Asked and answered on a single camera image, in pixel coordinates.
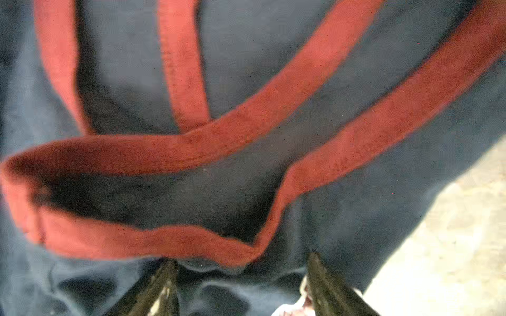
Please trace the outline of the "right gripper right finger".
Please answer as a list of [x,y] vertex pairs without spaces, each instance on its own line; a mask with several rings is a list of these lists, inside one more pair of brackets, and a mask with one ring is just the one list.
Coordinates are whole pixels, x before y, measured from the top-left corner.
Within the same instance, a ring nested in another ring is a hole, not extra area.
[[328,270],[317,253],[311,253],[307,265],[308,285],[316,315],[379,316],[345,281]]

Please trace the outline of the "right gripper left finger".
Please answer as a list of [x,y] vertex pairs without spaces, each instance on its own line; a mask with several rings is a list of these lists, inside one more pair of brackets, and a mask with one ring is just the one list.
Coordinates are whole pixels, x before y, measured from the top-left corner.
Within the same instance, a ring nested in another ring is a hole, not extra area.
[[173,260],[162,259],[106,314],[179,315],[177,273],[178,267]]

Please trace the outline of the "navy tank top red trim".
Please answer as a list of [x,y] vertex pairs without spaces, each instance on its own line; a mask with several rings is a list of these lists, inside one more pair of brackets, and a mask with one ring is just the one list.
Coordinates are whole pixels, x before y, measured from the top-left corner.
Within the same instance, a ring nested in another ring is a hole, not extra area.
[[314,310],[504,134],[504,1],[2,1],[1,314]]

